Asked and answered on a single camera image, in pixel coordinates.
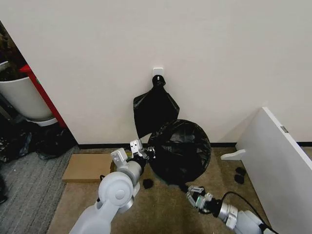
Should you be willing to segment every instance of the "black object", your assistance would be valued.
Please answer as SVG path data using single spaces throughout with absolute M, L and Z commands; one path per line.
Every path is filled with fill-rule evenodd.
M 239 184 L 243 184 L 244 181 L 245 181 L 245 179 L 244 179 L 244 177 L 243 177 L 242 175 L 235 175 L 235 176 L 234 176 L 234 180 L 235 180 L 237 183 L 239 183 Z
M 0 117 L 0 126 L 7 121 Z M 32 151 L 32 132 L 34 123 L 23 121 L 16 125 L 7 124 L 0 132 L 0 161 L 9 162 Z
M 197 124 L 177 119 L 152 133 L 148 143 L 155 148 L 150 160 L 153 171 L 168 184 L 182 186 L 198 178 L 207 168 L 211 147 Z
M 144 179 L 143 180 L 143 187 L 145 189 L 150 189 L 154 185 L 154 182 L 151 179 Z
M 133 156 L 134 156 L 133 158 L 131 158 L 131 159 L 127 160 L 127 161 L 128 162 L 129 161 L 137 162 L 140 165 L 140 167 L 141 167 L 141 175 L 142 175 L 143 172 L 144 172 L 144 168 L 146 166 L 147 160 L 144 159 L 143 157 L 140 157 L 138 154 L 135 154 Z
M 5 182 L 0 175 L 0 204 L 4 203 L 7 199 L 8 197 L 5 195 Z
M 152 79 L 153 88 L 133 100 L 136 132 L 139 138 L 157 131 L 166 122 L 177 119 L 179 106 L 168 94 L 164 77 L 156 75 Z
M 242 175 L 242 176 L 245 176 L 245 174 L 246 174 L 246 170 L 245 170 L 244 168 L 242 168 L 242 167 L 237 167 L 237 168 L 235 169 L 235 171 L 236 171 L 237 173 L 239 173 L 240 175 Z
M 44 160 L 59 157 L 77 144 L 71 132 L 60 128 L 58 123 L 45 129 L 39 137 L 36 152 Z

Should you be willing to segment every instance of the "hanging trash bag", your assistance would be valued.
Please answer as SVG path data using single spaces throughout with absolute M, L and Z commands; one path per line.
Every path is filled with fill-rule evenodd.
M 156 75 L 152 79 L 153 88 L 133 100 L 136 132 L 139 138 L 156 132 L 163 124 L 177 119 L 179 106 L 168 94 L 164 77 Z

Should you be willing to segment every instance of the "black cable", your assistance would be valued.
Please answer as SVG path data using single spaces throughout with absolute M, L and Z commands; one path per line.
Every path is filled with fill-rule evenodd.
M 263 218 L 259 215 L 259 213 L 258 213 L 257 210 L 253 207 L 253 205 L 250 204 L 250 202 L 247 201 L 242 195 L 240 195 L 240 194 L 238 194 L 238 193 L 236 193 L 236 192 L 229 191 L 229 192 L 226 192 L 226 193 L 223 195 L 221 201 L 223 202 L 223 200 L 225 199 L 225 197 L 226 197 L 227 195 L 229 195 L 229 194 L 234 194 L 234 195 L 238 196 L 239 198 L 241 198 L 243 201 L 245 201 L 245 202 L 252 208 L 253 212 L 259 217 L 259 219 L 261 220 L 261 222 L 262 222 L 263 224 L 265 224 L 265 225 L 268 227 L 268 229 L 270 229 L 272 232 L 278 234 L 278 232 L 274 231 L 272 228 L 270 228 L 270 227 L 266 224 L 266 222 L 265 222 L 265 221 L 263 220 Z

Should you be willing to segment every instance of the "white wall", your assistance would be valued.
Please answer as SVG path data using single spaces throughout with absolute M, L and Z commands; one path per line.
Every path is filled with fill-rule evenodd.
M 272 110 L 312 141 L 312 1 L 10 0 L 1 21 L 77 141 L 136 138 L 132 100 L 164 66 L 179 118 L 237 141 Z

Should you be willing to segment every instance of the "cardboard sheet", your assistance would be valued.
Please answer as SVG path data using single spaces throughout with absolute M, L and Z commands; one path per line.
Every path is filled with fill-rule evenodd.
M 111 172 L 110 154 L 74 154 L 69 160 L 62 180 L 64 182 L 100 182 L 100 175 Z

